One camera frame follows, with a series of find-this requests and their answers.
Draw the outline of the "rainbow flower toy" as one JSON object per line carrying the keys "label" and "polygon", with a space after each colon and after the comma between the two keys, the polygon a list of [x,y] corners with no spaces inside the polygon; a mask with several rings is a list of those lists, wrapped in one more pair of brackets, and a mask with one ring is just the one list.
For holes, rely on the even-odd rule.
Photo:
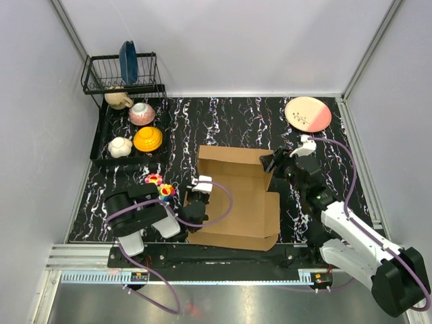
{"label": "rainbow flower toy", "polygon": [[176,195],[176,189],[171,184],[160,184],[158,187],[159,198],[167,201]]}

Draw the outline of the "brown cardboard box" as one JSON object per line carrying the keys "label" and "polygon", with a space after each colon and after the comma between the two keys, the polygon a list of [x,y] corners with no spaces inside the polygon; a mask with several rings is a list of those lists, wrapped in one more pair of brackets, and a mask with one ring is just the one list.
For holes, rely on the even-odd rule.
{"label": "brown cardboard box", "polygon": [[272,173],[259,160],[273,151],[201,145],[197,171],[210,176],[215,186],[206,206],[210,221],[221,217],[233,200],[231,211],[219,222],[188,235],[191,244],[268,251],[280,233],[279,193],[270,192]]}

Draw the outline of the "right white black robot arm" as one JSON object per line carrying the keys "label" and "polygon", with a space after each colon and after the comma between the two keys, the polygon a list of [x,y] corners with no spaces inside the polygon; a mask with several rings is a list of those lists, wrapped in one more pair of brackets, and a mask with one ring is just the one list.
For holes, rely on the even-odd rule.
{"label": "right white black robot arm", "polygon": [[398,317],[421,301],[431,306],[431,287],[423,257],[376,232],[351,211],[325,183],[317,160],[279,148],[260,157],[266,173],[275,172],[300,195],[313,218],[306,259],[313,267],[327,263],[346,272],[372,294],[388,315]]}

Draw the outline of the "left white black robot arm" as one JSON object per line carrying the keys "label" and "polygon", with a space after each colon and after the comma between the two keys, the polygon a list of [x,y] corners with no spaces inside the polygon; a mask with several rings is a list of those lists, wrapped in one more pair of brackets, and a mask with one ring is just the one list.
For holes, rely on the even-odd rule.
{"label": "left white black robot arm", "polygon": [[150,183],[117,190],[105,199],[107,225],[123,247],[121,257],[129,266],[139,267],[145,261],[142,230],[152,227],[162,238],[172,238],[182,231],[182,225],[193,233],[209,220],[206,205],[213,185],[198,183],[186,188],[186,205],[177,212],[170,209],[170,198]]}

